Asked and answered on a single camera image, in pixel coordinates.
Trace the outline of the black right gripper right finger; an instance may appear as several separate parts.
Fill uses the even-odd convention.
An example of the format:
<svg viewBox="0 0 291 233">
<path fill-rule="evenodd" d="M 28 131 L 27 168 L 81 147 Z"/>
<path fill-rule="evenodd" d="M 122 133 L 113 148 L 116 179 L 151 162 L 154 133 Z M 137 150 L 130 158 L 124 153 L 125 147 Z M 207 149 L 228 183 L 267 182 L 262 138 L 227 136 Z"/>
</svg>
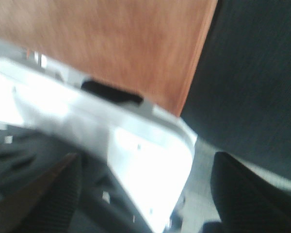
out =
<svg viewBox="0 0 291 233">
<path fill-rule="evenodd" d="M 230 154 L 215 153 L 210 188 L 225 233 L 291 233 L 291 196 Z"/>
</svg>

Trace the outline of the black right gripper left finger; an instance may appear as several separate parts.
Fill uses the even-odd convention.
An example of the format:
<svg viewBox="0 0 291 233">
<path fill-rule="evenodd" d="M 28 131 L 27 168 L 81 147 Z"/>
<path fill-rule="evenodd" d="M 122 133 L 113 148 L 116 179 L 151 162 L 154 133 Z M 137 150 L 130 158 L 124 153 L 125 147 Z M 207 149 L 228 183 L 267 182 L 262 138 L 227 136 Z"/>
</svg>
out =
<svg viewBox="0 0 291 233">
<path fill-rule="evenodd" d="M 0 201 L 0 233 L 65 233 L 81 194 L 81 157 L 67 154 Z"/>
</svg>

